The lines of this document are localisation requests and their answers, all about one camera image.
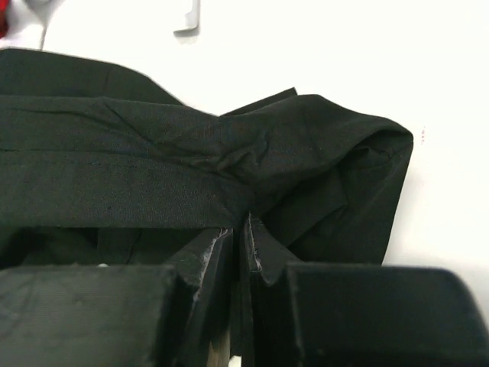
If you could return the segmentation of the red black plaid shirt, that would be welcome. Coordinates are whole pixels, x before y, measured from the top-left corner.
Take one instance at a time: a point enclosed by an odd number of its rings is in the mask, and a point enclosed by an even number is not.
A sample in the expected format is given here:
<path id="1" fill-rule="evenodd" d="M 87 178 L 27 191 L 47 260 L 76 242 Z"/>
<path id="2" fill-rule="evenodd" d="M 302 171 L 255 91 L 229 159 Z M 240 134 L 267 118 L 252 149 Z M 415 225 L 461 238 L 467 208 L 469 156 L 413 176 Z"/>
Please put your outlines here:
<path id="1" fill-rule="evenodd" d="M 8 33 L 7 10 L 10 2 L 10 0 L 0 0 L 0 38 L 5 37 Z"/>

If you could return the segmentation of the white shirt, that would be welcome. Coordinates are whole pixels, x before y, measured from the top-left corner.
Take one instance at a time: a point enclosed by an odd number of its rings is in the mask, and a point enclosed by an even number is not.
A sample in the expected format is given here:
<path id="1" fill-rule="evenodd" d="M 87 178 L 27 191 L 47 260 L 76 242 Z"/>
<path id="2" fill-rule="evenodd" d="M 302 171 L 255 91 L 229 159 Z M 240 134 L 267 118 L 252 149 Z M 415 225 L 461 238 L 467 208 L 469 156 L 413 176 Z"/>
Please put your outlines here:
<path id="1" fill-rule="evenodd" d="M 26 0 L 24 3 L 33 13 L 42 28 L 40 50 L 43 50 L 50 21 L 57 9 L 64 3 L 64 0 Z"/>

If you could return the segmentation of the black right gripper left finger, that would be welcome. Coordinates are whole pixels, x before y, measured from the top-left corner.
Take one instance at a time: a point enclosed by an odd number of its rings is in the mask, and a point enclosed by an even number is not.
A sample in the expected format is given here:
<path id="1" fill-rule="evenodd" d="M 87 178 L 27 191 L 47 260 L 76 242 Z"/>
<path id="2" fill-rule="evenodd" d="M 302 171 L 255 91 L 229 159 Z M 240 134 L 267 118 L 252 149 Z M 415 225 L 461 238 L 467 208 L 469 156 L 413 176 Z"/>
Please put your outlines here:
<path id="1" fill-rule="evenodd" d="M 230 229 L 161 265 L 23 266 L 1 273 L 3 366 L 226 366 Z"/>

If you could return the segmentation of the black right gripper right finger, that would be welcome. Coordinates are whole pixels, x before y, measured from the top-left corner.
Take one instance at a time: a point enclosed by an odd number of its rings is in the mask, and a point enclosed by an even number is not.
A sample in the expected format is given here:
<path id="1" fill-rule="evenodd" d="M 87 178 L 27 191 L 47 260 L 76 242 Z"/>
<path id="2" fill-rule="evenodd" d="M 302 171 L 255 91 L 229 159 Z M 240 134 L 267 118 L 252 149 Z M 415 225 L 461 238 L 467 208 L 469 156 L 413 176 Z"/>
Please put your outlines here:
<path id="1" fill-rule="evenodd" d="M 241 237 L 244 366 L 486 366 L 488 330 L 440 268 L 303 262 L 249 216 Z"/>

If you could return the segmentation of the black button shirt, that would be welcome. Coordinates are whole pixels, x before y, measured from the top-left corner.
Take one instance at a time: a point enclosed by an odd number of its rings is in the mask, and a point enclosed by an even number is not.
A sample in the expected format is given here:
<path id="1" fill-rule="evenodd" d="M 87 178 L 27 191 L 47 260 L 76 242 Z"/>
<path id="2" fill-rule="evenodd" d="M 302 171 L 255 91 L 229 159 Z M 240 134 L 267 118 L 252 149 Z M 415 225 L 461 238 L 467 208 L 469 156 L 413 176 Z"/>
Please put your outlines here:
<path id="1" fill-rule="evenodd" d="M 95 228 L 110 262 L 257 216 L 304 261 L 384 260 L 398 123 L 288 89 L 223 115 L 119 65 L 1 52 L 1 225 Z"/>

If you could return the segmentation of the silver white clothes rack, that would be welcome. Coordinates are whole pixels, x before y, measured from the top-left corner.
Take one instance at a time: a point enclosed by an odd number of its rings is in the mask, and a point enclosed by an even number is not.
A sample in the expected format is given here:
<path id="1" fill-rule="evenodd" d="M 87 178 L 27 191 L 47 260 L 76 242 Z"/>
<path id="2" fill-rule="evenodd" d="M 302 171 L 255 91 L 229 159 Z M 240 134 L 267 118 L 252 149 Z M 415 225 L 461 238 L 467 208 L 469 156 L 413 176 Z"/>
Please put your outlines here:
<path id="1" fill-rule="evenodd" d="M 173 1 L 173 31 L 193 31 L 199 26 L 200 0 Z"/>

